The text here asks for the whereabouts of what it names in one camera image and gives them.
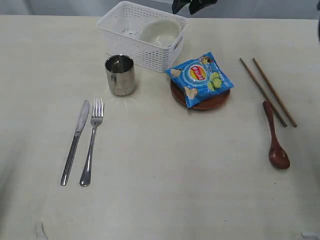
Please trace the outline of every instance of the white bowl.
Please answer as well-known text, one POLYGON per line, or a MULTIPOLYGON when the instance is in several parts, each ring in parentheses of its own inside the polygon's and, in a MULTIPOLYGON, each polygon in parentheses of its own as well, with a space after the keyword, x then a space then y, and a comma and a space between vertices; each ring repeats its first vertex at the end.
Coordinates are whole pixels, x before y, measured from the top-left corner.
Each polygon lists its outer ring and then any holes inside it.
POLYGON ((180 26, 177 22, 161 19, 148 23, 138 39, 161 48, 168 48, 175 42, 179 33, 180 26))

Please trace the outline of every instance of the potato chip bag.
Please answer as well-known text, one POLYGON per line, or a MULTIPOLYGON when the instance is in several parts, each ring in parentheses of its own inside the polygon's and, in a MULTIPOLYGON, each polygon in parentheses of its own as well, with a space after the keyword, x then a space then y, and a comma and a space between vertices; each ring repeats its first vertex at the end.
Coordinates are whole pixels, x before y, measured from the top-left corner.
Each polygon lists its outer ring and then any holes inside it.
POLYGON ((165 71, 184 92, 188 108, 234 87, 211 52, 165 71))

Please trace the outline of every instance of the brown plate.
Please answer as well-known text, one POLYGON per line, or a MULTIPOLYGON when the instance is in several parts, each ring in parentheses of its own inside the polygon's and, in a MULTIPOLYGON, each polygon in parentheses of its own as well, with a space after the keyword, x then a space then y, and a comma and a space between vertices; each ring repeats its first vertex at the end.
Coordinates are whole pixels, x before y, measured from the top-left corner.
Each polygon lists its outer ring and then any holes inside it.
MULTIPOLYGON (((175 100, 177 100, 180 104, 186 107, 187 104, 186 104, 186 98, 185 98, 184 92, 181 91, 181 89, 172 80, 170 82, 170 89, 171 89, 172 96, 175 98, 175 100)), ((230 89, 219 95, 208 98, 207 100, 204 100, 198 103, 197 105, 194 105, 191 108, 195 110, 203 110, 203 111, 215 109, 217 107, 220 107, 222 104, 224 104, 228 99, 229 95, 230 95, 230 89)))

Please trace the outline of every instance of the white plastic basket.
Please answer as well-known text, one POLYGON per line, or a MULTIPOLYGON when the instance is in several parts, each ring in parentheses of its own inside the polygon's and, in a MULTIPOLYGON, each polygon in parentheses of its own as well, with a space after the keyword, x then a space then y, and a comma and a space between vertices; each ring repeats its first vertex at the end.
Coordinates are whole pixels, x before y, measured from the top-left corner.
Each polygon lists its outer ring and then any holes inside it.
POLYGON ((128 55, 135 64, 163 73, 171 67, 182 50, 187 19, 129 1, 121 1, 96 25, 103 31, 108 54, 128 55), (159 47, 137 39, 148 23, 159 19, 170 19, 180 26, 179 36, 169 47, 159 47))

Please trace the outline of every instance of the stainless steel cup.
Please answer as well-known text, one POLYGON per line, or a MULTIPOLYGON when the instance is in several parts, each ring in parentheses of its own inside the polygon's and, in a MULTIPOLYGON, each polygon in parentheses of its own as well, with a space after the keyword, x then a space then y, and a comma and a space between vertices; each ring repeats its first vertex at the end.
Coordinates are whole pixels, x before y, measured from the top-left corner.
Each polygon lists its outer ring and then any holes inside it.
POLYGON ((136 89, 135 66, 131 57, 114 55, 105 61, 104 66, 109 88, 113 94, 125 96, 136 89))

